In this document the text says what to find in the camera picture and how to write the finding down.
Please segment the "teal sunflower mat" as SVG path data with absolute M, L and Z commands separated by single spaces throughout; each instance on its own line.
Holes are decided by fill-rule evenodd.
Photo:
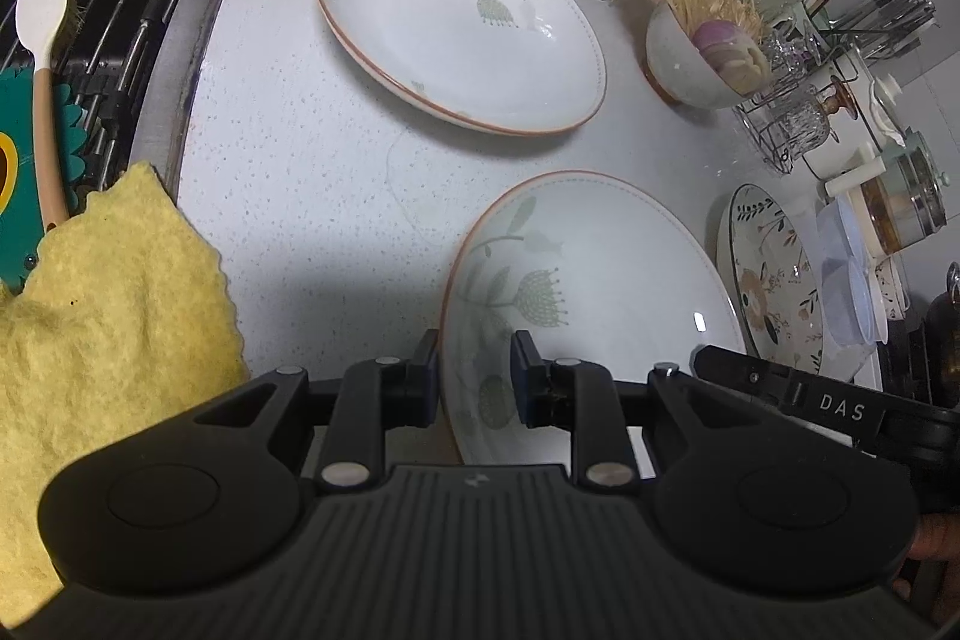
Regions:
M 2 216 L 0 263 L 2 283 L 20 292 L 37 263 L 37 245 L 44 237 L 37 197 L 32 149 L 32 69 L 7 68 L 0 78 L 0 143 L 2 143 Z M 78 205 L 75 188 L 85 175 L 82 149 L 85 111 L 75 103 L 67 85 L 53 88 L 60 170 L 68 208 Z

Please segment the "glass health kettle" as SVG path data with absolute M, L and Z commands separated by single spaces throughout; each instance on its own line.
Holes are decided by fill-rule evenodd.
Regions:
M 878 245 L 885 257 L 901 252 L 947 224 L 942 190 L 950 185 L 932 159 L 926 138 L 908 128 L 905 144 L 884 149 L 884 170 L 861 185 Z

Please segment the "white bowl with vegetables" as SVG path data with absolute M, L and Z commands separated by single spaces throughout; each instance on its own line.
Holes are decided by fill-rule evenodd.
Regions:
M 770 62 L 750 34 L 722 19 L 688 34 L 667 2 L 654 8 L 644 45 L 647 79 L 674 104 L 729 109 L 771 80 Z

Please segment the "floral fox-pattern plate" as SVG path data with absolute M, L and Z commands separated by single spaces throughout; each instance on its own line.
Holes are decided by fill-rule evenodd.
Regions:
M 716 266 L 750 351 L 818 374 L 823 317 L 811 260 L 788 214 L 759 185 L 743 184 L 727 203 Z

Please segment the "white leaf-pattern plate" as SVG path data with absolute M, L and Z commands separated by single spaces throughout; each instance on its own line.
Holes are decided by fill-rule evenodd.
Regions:
M 726 287 L 692 232 L 643 190 L 558 170 L 503 193 L 460 247 L 441 315 L 444 406 L 469 464 L 568 463 L 566 432 L 517 416 L 509 340 L 624 381 L 690 365 L 705 344 L 743 351 Z
M 449 124 L 562 135 L 604 102 L 601 42 L 576 0 L 317 0 L 384 88 Z

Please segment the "yellow dish cloth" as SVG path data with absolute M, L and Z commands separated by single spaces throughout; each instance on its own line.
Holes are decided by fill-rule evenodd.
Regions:
M 37 531 L 64 466 L 247 378 L 217 250 L 133 164 L 39 244 L 2 296 L 2 620 L 57 590 Z

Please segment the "translucent plastic container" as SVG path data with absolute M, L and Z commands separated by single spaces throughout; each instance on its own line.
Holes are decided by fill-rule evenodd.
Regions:
M 823 312 L 833 341 L 841 347 L 885 344 L 887 310 L 850 198 L 838 195 L 823 206 L 817 230 Z

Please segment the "white silicone spatula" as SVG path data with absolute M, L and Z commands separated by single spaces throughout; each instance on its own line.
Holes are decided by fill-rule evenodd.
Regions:
M 43 229 L 68 220 L 53 102 L 53 54 L 73 31 L 73 0 L 16 0 L 14 27 L 32 57 L 32 151 Z

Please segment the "hand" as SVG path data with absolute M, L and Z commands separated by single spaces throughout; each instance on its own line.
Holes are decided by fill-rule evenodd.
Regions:
M 908 557 L 913 560 L 946 562 L 947 570 L 934 612 L 947 620 L 958 611 L 958 553 L 960 520 L 957 515 L 928 515 L 919 520 Z

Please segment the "white electric cooking pot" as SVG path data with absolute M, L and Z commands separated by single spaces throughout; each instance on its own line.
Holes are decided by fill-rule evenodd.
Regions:
M 802 154 L 802 161 L 826 184 L 848 170 L 864 166 L 887 148 L 903 148 L 908 130 L 900 124 L 895 81 L 877 80 L 870 71 L 859 76 L 830 74 L 815 83 L 814 97 L 828 109 L 827 140 Z

